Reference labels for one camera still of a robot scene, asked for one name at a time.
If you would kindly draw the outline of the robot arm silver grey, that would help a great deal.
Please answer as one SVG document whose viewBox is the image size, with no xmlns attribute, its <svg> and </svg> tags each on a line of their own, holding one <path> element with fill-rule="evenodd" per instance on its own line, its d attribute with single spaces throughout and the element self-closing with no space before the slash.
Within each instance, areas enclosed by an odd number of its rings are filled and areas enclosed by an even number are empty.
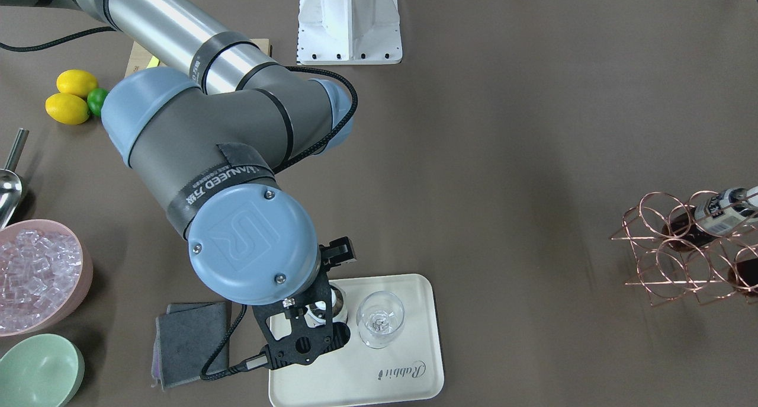
<svg viewBox="0 0 758 407">
<path fill-rule="evenodd" d="M 223 372 L 271 371 L 340 350 L 327 272 L 355 256 L 347 237 L 320 245 L 277 173 L 339 143 L 358 105 L 346 78 L 284 66 L 189 0 L 2 0 L 70 8 L 126 34 L 163 62 L 114 86 L 102 123 L 188 242 L 214 293 L 251 306 L 266 345 Z"/>
</svg>

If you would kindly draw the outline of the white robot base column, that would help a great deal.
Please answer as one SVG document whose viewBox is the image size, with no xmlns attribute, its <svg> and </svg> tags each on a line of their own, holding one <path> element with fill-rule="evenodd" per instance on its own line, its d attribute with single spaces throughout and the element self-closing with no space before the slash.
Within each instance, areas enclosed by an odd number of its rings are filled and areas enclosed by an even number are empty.
<svg viewBox="0 0 758 407">
<path fill-rule="evenodd" d="M 394 65 L 403 60 L 398 0 L 300 0 L 296 63 Z"/>
</svg>

